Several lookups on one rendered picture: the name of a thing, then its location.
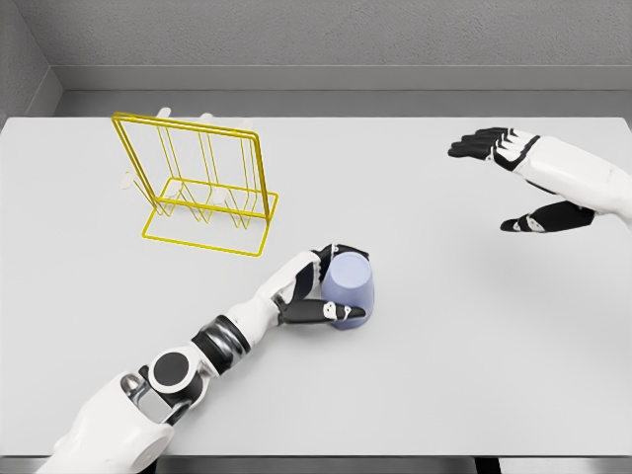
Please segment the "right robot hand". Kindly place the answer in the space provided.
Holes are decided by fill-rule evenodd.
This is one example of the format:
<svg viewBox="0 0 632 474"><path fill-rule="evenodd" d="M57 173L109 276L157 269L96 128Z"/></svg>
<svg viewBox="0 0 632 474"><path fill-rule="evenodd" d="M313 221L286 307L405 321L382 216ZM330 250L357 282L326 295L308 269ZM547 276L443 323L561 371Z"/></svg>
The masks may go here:
<svg viewBox="0 0 632 474"><path fill-rule="evenodd" d="M598 215L617 216L611 208L610 180L619 167L554 136L512 127L484 128L452 143L448 155L492 162L563 199L504 221L505 232L561 232L589 226Z"/></svg>

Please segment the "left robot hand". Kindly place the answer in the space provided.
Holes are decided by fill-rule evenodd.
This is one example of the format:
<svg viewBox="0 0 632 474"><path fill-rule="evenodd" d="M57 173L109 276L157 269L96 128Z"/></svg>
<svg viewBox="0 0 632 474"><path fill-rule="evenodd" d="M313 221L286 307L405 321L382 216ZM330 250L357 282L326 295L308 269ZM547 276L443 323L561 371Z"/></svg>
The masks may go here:
<svg viewBox="0 0 632 474"><path fill-rule="evenodd" d="M280 323L321 324L361 318L365 311L321 296L322 283L332 260L342 253L369 254L343 244L331 244L321 250L302 252L277 271L260 287L263 296L278 308Z"/></svg>

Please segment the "lavender cup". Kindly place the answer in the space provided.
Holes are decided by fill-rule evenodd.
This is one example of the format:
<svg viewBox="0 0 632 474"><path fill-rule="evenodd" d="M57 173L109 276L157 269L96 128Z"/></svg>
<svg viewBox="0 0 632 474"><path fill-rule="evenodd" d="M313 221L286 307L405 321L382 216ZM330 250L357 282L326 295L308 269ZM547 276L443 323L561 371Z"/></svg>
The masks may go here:
<svg viewBox="0 0 632 474"><path fill-rule="evenodd" d="M321 288L323 299L365 311L361 318L334 322L339 330L350 330L363 325L374 306L374 282L369 260L358 253L345 252L336 256L326 272Z"/></svg>

